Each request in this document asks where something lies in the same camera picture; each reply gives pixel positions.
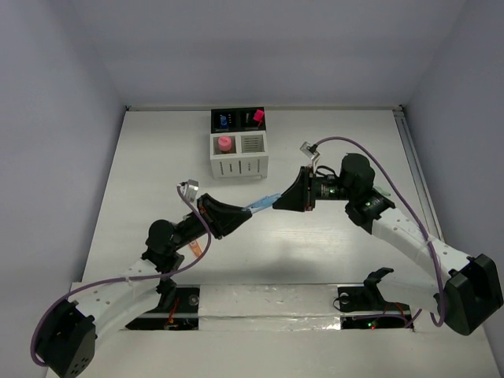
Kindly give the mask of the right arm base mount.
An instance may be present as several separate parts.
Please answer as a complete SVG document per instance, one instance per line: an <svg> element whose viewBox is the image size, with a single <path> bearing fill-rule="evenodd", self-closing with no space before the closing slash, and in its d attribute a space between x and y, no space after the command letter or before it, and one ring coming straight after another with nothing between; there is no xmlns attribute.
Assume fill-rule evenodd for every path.
<svg viewBox="0 0 504 378"><path fill-rule="evenodd" d="M382 279L392 273L390 268L371 272L363 283L337 288L333 307L340 313L342 330L413 329L412 314L407 304L387 302L378 290Z"/></svg>

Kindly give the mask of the green correction tape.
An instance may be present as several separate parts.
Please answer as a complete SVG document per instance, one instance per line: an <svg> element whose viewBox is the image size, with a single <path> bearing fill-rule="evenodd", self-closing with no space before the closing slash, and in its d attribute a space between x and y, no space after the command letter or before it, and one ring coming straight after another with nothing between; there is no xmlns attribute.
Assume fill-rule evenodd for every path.
<svg viewBox="0 0 504 378"><path fill-rule="evenodd" d="M391 196L391 193L379 186L375 186L374 189L380 193L381 195L383 195L384 197L390 197Z"/></svg>

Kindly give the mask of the pink cap black highlighter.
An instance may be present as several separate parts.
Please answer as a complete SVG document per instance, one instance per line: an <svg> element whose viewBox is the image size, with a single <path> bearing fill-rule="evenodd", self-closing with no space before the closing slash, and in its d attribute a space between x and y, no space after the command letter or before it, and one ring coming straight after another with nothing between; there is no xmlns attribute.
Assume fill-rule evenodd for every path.
<svg viewBox="0 0 504 378"><path fill-rule="evenodd" d="M259 128L261 126L261 123L264 119L265 112L261 109L257 109L254 116L253 116L253 121L254 125Z"/></svg>

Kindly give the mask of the blue correction tape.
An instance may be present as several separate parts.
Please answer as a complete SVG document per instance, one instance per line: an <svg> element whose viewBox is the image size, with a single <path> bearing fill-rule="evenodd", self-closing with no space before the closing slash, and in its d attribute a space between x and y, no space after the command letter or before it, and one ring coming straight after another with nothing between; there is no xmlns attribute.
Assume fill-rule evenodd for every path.
<svg viewBox="0 0 504 378"><path fill-rule="evenodd" d="M244 207L245 211L250 211L252 214L258 213L265 209L272 207L272 205L281 197L281 193L276 193L273 195L267 195L265 197L259 198L257 201Z"/></svg>

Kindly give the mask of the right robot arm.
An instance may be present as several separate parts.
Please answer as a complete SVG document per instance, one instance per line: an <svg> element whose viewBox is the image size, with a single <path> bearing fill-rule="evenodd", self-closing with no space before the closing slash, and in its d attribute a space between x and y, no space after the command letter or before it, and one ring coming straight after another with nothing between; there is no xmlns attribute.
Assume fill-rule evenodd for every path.
<svg viewBox="0 0 504 378"><path fill-rule="evenodd" d="M433 279L419 286L395 283L384 278L391 269L379 269L364 282L364 303L379 309L398 300L437 312L450 329L470 335L503 305L495 262L485 254L470 256L423 232L374 187L374 178L368 158L361 154L347 154L337 175L318 176L311 166L304 166L272 207L304 213L318 201L344 201L353 224L393 246Z"/></svg>

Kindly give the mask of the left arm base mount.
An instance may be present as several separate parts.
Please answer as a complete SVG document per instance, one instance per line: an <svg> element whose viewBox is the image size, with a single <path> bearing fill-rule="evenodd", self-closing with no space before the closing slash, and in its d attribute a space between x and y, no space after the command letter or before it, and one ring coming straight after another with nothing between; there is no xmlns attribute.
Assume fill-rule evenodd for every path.
<svg viewBox="0 0 504 378"><path fill-rule="evenodd" d="M163 295L158 306L128 323L130 331L196 331L200 286L182 285Z"/></svg>

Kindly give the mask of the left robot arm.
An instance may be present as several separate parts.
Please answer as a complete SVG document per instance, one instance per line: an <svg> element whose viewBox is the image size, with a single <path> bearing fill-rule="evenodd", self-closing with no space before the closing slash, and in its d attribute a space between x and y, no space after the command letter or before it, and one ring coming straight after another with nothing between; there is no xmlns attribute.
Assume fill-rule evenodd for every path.
<svg viewBox="0 0 504 378"><path fill-rule="evenodd" d="M31 338L31 359L59 377L77 377L107 336L148 310L174 302L173 276L193 267L180 250L205 236L211 244L247 222L253 211L218 202L208 194L190 204L182 221L156 220L146 250L121 276L84 284L63 295L43 314Z"/></svg>

